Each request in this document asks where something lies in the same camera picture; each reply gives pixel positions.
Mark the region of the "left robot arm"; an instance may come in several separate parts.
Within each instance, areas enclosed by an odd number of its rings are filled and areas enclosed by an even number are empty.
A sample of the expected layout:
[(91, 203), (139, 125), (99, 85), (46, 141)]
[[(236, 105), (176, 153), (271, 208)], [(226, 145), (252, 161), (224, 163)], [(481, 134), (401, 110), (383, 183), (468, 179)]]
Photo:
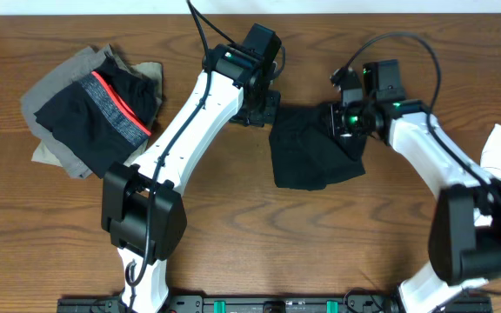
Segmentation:
[(219, 44), (183, 108), (131, 166), (104, 176), (102, 227), (124, 267), (122, 312), (158, 312), (169, 296), (167, 260), (187, 225), (182, 196), (204, 152), (229, 121), (263, 127), (273, 121), (280, 94), (270, 85), (283, 71), (280, 43)]

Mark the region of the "black polo shirt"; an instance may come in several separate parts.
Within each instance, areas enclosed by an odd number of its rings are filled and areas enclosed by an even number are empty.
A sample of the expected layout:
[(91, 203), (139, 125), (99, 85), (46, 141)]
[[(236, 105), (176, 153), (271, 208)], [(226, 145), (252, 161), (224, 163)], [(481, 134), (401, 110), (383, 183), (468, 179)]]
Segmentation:
[(322, 190), (365, 173), (366, 137), (334, 137), (331, 103), (282, 106), (269, 142), (278, 188)]

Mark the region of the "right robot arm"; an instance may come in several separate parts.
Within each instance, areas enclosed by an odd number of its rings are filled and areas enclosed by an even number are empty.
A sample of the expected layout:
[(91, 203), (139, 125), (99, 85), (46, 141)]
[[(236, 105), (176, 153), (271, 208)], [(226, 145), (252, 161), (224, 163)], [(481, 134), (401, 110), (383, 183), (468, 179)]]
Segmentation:
[(437, 200), (428, 263), (400, 283), (386, 312), (439, 312), (501, 277), (501, 178), (474, 163), (440, 128), (423, 101), (406, 99), (398, 67), (367, 63), (336, 70), (341, 100), (331, 106), (333, 136), (376, 136), (402, 155)]

